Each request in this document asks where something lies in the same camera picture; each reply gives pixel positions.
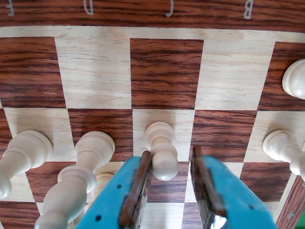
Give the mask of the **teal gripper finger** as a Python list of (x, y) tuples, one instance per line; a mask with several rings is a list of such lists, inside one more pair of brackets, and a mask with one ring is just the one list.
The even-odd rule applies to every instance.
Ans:
[(139, 229), (151, 184), (151, 162), (149, 151), (125, 161), (76, 228)]
[(193, 146), (190, 172), (204, 229), (275, 229), (266, 205), (221, 161)]

